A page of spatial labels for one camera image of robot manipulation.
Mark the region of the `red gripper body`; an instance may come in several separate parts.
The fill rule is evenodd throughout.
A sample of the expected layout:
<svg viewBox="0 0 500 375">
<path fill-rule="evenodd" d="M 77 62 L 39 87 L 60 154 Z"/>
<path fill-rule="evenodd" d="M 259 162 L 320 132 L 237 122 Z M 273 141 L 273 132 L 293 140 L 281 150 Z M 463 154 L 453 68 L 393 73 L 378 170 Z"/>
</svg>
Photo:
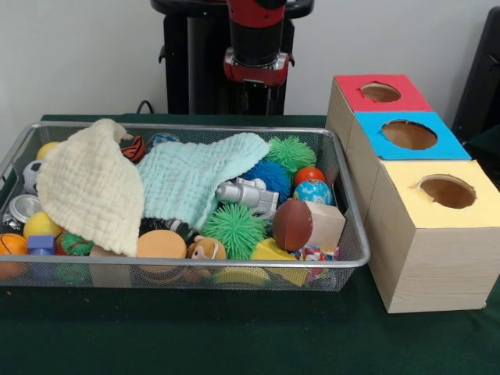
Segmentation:
<svg viewBox="0 0 500 375">
<path fill-rule="evenodd" d="M 282 86 L 288 75 L 289 56 L 280 52 L 268 65 L 246 66 L 235 59 L 234 50 L 228 48 L 223 60 L 224 73 L 228 80 L 238 83 L 253 82 L 267 87 Z"/>
</svg>

